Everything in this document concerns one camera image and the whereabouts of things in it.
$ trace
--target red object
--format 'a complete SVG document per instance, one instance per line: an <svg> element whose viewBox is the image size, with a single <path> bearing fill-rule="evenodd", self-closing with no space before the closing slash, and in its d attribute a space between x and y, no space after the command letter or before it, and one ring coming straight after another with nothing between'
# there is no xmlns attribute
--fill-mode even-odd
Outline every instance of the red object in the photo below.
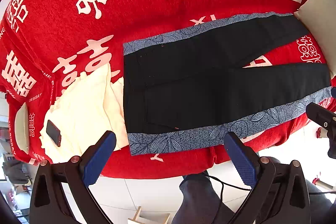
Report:
<svg viewBox="0 0 336 224"><path fill-rule="evenodd" d="M319 180L320 180L319 178L314 178L312 183L313 183L314 185L316 185L316 182L319 181Z"/></svg>
<svg viewBox="0 0 336 224"><path fill-rule="evenodd" d="M18 0L9 4L0 23L0 72L5 71L0 76L0 90L7 91L11 146L19 160L50 160L39 139L50 105L82 71L89 74L110 62L112 71L120 70L112 82L121 77L124 42L236 14L293 13L306 0L96 0L88 3L86 10L85 3L78 1ZM256 64L266 60L273 65L309 60L325 63L312 35L265 54ZM17 147L13 130L16 112L23 102L29 112L29 155ZM336 108L332 98L324 104L329 110ZM255 151L280 145L307 121L303 114L266 130L246 144ZM116 178L165 178L199 173L227 160L223 146L156 157L131 156L125 147L112 154L102 174Z"/></svg>
<svg viewBox="0 0 336 224"><path fill-rule="evenodd" d="M322 127L319 127L316 131L316 138L320 138L321 137L321 128Z"/></svg>

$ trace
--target white pillow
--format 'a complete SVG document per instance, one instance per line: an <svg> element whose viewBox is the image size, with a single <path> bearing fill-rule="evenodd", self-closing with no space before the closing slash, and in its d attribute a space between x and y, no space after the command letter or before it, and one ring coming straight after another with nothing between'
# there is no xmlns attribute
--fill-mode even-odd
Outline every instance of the white pillow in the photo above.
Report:
<svg viewBox="0 0 336 224"><path fill-rule="evenodd" d="M22 105L15 116L14 131L15 140L19 149L28 154L29 152L29 124L28 109L26 103Z"/></svg>
<svg viewBox="0 0 336 224"><path fill-rule="evenodd" d="M336 0L307 0L294 15L303 22L319 44L330 77L336 75Z"/></svg>

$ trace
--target white towel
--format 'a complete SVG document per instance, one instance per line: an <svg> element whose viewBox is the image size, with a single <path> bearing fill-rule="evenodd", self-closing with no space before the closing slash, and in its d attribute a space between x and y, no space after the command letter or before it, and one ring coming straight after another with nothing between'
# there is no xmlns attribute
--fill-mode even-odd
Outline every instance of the white towel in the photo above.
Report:
<svg viewBox="0 0 336 224"><path fill-rule="evenodd" d="M110 84L110 80L109 63L89 76L82 72L47 111L40 139L53 163L81 156L106 130L113 131L117 137L115 150L128 145L123 107L119 104L123 96L123 78L115 84ZM61 132L60 147L46 133L48 120Z"/></svg>

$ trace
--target floor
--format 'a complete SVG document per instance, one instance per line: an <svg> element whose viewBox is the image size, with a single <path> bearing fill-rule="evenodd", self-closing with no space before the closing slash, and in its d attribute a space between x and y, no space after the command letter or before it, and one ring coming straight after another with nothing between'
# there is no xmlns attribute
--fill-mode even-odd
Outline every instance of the floor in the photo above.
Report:
<svg viewBox="0 0 336 224"><path fill-rule="evenodd" d="M315 132L319 126L311 122L306 127L293 133L288 141L281 146L271 147L259 152L260 156L273 156L282 163L289 164L292 160L300 161L305 177L312 181L317 175L331 185L336 185L336 169L334 160L328 158L328 139L317 139ZM208 170L209 174L224 182L246 186L231 162L215 165ZM90 190L107 216L114 224L126 224L133 218L138 206L142 206L141 217L160 221L170 213L171 223L176 211L182 203L179 184L182 177L159 180L132 180L99 177ZM212 180L212 185L220 195L221 184ZM67 184L63 185L69 204L80 223L86 223L82 217ZM236 211L242 204L247 191L225 186L223 202ZM335 200L335 195L328 198Z"/></svg>
<svg viewBox="0 0 336 224"><path fill-rule="evenodd" d="M208 170L209 175L240 187L245 187L232 162L225 162L213 166ZM159 180L133 180L112 179L99 177L90 190L107 216L114 224L126 224L128 218L133 218L138 206L142 207L141 217L150 220L161 220L170 213L171 223L176 211L179 209L183 195L179 190L182 177ZM221 184L212 181L213 188L220 195ZM75 205L67 184L63 185L69 204L77 218L77 221L86 223ZM236 211L244 201L247 191L224 187L223 202Z"/></svg>

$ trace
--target smartphone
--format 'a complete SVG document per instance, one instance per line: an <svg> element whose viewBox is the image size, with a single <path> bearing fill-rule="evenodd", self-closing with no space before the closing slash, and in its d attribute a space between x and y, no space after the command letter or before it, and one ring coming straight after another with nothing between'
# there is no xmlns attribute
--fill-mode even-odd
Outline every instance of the smartphone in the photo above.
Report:
<svg viewBox="0 0 336 224"><path fill-rule="evenodd" d="M61 131L53 124L52 121L47 122L47 134L53 140L53 142L60 147L61 146Z"/></svg>

